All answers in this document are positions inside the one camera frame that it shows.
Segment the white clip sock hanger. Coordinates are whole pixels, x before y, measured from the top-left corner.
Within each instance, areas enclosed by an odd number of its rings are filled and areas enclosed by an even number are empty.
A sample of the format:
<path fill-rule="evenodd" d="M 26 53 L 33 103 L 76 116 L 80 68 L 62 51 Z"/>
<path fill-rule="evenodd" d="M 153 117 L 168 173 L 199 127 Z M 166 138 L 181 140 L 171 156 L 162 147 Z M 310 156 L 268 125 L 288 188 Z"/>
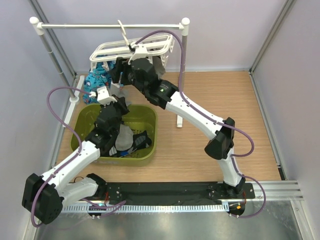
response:
<path fill-rule="evenodd" d="M 109 62 L 115 63 L 117 58 L 124 58 L 133 61 L 139 57 L 147 58 L 150 63 L 155 65 L 161 74 L 165 72 L 169 54 L 174 48 L 174 37 L 169 33 L 154 34 L 137 43 L 138 38 L 127 39 L 125 27 L 121 21 L 118 21 L 123 40 L 105 42 L 100 44 L 89 57 L 90 72 L 102 63 L 105 69 L 112 69 Z"/>

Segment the aluminium slotted rail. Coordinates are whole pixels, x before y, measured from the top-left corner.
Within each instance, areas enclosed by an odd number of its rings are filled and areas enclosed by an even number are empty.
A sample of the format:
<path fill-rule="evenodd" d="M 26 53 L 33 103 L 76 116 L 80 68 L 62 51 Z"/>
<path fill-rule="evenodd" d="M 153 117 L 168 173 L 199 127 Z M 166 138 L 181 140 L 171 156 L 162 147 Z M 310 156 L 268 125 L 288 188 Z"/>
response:
<path fill-rule="evenodd" d="M 228 212 L 227 202 L 214 205 L 174 205 L 174 206 L 151 206 L 151 205 L 123 205 L 122 207 L 110 207 L 99 209 L 89 203 L 75 203 L 65 207 L 62 213 L 88 213 L 104 214 L 115 211 L 115 213 L 200 213 L 200 212 Z"/>

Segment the blue shark pattern sock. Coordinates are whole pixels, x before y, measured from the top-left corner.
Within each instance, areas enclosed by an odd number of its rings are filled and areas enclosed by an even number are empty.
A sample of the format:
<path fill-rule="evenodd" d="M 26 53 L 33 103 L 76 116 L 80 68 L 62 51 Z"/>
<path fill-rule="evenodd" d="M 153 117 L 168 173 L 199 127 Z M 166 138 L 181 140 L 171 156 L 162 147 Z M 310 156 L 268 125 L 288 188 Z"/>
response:
<path fill-rule="evenodd" d="M 97 84 L 97 73 L 96 73 L 96 69 L 94 69 L 85 78 L 83 83 L 83 89 L 85 92 L 89 93 L 89 92 L 95 92 L 97 88 L 100 88 L 100 87 L 101 86 L 98 86 Z M 85 104 L 97 103 L 97 100 L 95 98 L 89 97 L 89 94 L 87 93 L 82 96 L 84 103 Z"/>

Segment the grey striped sock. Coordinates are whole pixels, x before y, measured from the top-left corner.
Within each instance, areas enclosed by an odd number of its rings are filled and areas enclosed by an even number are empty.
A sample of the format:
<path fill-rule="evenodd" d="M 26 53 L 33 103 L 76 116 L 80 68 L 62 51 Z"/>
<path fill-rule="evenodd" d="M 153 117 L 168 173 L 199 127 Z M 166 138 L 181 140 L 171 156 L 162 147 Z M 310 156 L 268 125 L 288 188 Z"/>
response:
<path fill-rule="evenodd" d="M 154 66 L 155 72 L 159 78 L 161 78 L 165 73 L 166 69 L 162 64 L 162 60 L 160 56 L 152 57 L 152 64 Z"/>
<path fill-rule="evenodd" d="M 130 106 L 132 102 L 129 100 L 129 94 L 128 91 L 124 89 L 124 86 L 119 83 L 110 83 L 109 87 L 109 93 L 110 95 L 116 95 L 118 98 L 125 98 L 125 104 L 126 106 Z"/>

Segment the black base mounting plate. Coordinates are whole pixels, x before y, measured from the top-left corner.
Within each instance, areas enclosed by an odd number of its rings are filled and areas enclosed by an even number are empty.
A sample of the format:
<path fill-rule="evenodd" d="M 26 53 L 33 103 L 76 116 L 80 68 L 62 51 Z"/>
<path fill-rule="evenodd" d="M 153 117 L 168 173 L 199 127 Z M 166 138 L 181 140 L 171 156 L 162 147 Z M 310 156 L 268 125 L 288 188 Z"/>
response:
<path fill-rule="evenodd" d="M 222 200 L 251 200 L 256 197 L 251 183 L 234 193 L 222 182 L 109 182 L 94 200 L 110 204 L 125 201 L 131 206 L 200 206 L 220 204 Z"/>

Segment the black patterned sock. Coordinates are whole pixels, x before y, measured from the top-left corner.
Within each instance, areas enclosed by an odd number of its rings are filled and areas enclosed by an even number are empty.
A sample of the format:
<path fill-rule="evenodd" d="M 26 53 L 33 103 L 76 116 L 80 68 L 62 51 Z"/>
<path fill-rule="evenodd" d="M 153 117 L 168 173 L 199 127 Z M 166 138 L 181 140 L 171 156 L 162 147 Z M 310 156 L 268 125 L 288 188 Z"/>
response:
<path fill-rule="evenodd" d="M 133 144 L 132 146 L 124 151 L 118 151 L 115 144 L 107 153 L 108 157 L 122 158 L 137 150 L 142 150 L 148 148 L 152 144 L 152 140 L 148 137 L 148 133 L 143 131 L 141 133 L 133 133 Z"/>

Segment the green plastic basket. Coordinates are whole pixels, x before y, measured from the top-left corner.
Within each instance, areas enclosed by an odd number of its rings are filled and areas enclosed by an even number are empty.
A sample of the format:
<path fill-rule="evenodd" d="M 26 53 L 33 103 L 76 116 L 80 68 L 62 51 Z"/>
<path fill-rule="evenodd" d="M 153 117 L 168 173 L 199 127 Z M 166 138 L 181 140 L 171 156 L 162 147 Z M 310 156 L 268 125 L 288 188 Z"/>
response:
<path fill-rule="evenodd" d="M 100 111 L 99 104 L 86 105 L 78 114 L 74 130 L 83 141 L 94 128 L 94 121 Z M 100 157 L 96 160 L 99 164 L 141 167 L 149 164 L 155 156 L 158 134 L 158 116 L 155 110 L 147 105 L 131 104 L 129 113 L 122 117 L 124 124 L 129 126 L 134 134 L 146 131 L 151 139 L 147 148 L 136 150 L 124 157 Z"/>

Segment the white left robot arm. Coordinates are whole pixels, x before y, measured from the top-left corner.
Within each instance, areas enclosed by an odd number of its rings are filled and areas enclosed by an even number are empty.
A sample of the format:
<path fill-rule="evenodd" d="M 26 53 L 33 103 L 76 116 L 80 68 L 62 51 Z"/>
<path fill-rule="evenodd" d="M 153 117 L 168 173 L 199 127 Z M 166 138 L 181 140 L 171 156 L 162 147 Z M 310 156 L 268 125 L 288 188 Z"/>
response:
<path fill-rule="evenodd" d="M 106 195 L 106 182 L 94 173 L 71 183 L 86 166 L 109 153 L 119 134 L 122 116 L 129 109 L 124 97 L 102 105 L 93 130 L 80 146 L 58 165 L 42 175 L 31 174 L 25 182 L 22 206 L 30 211 L 34 227 L 52 223 L 64 207 L 87 197 L 101 200 Z"/>

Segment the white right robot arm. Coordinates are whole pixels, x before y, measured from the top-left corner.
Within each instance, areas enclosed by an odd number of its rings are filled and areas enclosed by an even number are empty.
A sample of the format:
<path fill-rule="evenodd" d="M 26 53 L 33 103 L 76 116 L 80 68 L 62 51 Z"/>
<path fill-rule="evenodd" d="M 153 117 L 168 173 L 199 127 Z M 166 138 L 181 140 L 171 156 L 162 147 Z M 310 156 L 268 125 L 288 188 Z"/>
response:
<path fill-rule="evenodd" d="M 243 193 L 242 178 L 232 162 L 235 126 L 232 118 L 214 119 L 213 114 L 184 96 L 176 85 L 160 79 L 147 58 L 130 61 L 119 57 L 110 75 L 114 83 L 134 86 L 151 104 L 179 115 L 201 130 L 209 139 L 205 153 L 217 160 L 222 170 L 226 194 L 237 198 Z"/>

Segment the white metal drying rack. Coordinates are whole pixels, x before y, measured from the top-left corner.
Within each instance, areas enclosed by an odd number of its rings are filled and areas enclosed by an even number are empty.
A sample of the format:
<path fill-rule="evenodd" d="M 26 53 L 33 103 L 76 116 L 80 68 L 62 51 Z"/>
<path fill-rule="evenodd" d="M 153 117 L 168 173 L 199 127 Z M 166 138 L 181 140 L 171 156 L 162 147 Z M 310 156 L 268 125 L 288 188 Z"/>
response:
<path fill-rule="evenodd" d="M 113 29 L 120 29 L 123 40 L 122 41 L 115 41 L 110 42 L 110 44 L 113 46 L 118 46 L 122 42 L 128 44 L 131 46 L 129 40 L 126 37 L 126 29 L 146 29 L 146 30 L 156 30 L 151 35 L 155 35 L 157 33 L 167 33 L 174 37 L 174 32 L 171 32 L 170 30 L 180 30 L 181 31 L 181 56 L 182 56 L 182 62 L 185 61 L 186 57 L 186 49 L 187 49 L 187 38 L 189 34 L 189 25 L 190 25 L 190 19 L 187 17 L 184 17 L 179 24 L 122 24 L 120 20 L 118 20 L 118 24 L 50 24 L 50 23 L 43 23 L 40 22 L 40 20 L 32 16 L 29 19 L 30 24 L 33 26 L 35 32 L 40 37 L 48 55 L 51 58 L 52 63 L 54 64 L 58 74 L 60 75 L 64 85 L 67 87 L 70 87 L 68 80 L 65 76 L 65 73 L 62 70 L 62 67 L 60 66 L 59 61 L 57 60 L 53 49 L 51 48 L 49 42 L 46 39 L 45 36 L 45 29 L 107 29 L 107 30 L 113 30 Z M 146 36 L 141 42 L 143 42 L 145 39 L 149 38 L 151 35 Z M 67 112 L 66 116 L 64 117 L 65 123 L 69 124 L 71 122 L 71 118 L 73 116 L 73 113 L 75 111 L 76 105 L 79 103 L 79 94 L 80 92 L 78 90 L 75 90 L 75 93 L 70 90 L 69 91 L 69 103 L 67 104 Z"/>

